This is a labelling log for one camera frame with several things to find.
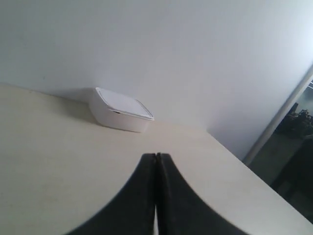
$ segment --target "black curved edge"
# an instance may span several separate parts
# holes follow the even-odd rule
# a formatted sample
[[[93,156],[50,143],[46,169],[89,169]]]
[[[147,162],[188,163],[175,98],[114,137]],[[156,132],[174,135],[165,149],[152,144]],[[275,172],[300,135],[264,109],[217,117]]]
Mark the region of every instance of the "black curved edge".
[[[156,211],[160,235],[247,235],[197,196],[169,154],[156,156]]]
[[[112,201],[67,235],[152,235],[155,165],[155,154],[142,155],[135,171]]]

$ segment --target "white device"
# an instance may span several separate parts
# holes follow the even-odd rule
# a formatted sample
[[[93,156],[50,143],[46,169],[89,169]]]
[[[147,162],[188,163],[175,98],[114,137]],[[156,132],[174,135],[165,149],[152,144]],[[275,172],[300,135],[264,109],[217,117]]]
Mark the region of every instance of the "white device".
[[[93,89],[89,108],[100,124],[116,129],[144,132],[154,120],[138,100],[102,88]]]

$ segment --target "white box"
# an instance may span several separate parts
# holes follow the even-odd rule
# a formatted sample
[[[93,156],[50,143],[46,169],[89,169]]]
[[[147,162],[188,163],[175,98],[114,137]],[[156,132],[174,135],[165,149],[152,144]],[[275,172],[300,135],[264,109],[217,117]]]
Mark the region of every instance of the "white box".
[[[144,132],[154,120],[138,100],[102,88],[93,90],[89,108],[100,124],[116,129]]]

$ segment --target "box lid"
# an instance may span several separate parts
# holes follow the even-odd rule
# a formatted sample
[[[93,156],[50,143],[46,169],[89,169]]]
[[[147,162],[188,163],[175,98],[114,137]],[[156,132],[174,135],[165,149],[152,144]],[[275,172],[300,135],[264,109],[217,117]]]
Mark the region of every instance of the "box lid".
[[[96,88],[96,91],[112,111],[154,120],[153,115],[138,100],[102,88]]]

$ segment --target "table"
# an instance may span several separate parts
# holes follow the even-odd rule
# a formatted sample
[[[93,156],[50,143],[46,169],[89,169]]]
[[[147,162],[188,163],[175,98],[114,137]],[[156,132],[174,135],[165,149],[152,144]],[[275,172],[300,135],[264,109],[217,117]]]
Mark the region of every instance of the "table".
[[[98,125],[87,104],[0,86],[0,234],[58,235],[103,208],[143,153],[170,153],[194,191],[251,235],[313,225],[204,130],[155,121],[145,133]]]

